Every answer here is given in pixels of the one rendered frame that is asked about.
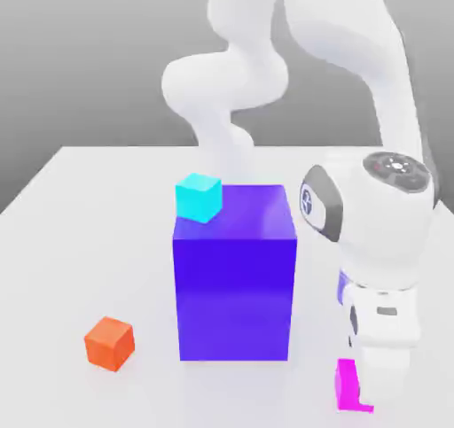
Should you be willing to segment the large purple box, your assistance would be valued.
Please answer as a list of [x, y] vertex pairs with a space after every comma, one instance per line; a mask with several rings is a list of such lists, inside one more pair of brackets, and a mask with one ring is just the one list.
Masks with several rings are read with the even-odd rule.
[[296, 254], [281, 185], [226, 185], [223, 208], [210, 222], [176, 219], [181, 360], [286, 361]]

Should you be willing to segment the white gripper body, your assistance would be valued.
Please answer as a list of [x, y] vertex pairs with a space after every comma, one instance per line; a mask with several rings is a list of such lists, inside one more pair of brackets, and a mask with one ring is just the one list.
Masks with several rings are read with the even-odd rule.
[[411, 364], [410, 349], [361, 346], [356, 358], [363, 404], [375, 406], [401, 396]]

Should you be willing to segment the small orange cube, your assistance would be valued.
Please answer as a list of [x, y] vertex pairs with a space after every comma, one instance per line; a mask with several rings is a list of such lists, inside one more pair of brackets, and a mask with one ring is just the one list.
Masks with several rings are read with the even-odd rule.
[[84, 337], [88, 361], [103, 369], [118, 371], [135, 351], [133, 327], [112, 317], [103, 317]]

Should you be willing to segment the small cyan cube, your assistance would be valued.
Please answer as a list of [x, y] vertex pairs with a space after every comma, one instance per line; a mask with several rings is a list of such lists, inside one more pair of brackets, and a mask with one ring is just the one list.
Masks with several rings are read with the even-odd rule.
[[191, 173], [176, 184], [176, 216], [208, 223], [222, 209], [223, 186], [219, 178]]

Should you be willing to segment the small magenta cube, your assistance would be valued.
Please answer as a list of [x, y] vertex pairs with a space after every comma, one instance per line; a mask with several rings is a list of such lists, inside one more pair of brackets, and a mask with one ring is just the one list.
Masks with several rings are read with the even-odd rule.
[[366, 413], [374, 412], [372, 405], [362, 404], [359, 400], [360, 387], [356, 373], [356, 364], [353, 359], [338, 359], [334, 387], [338, 410]]

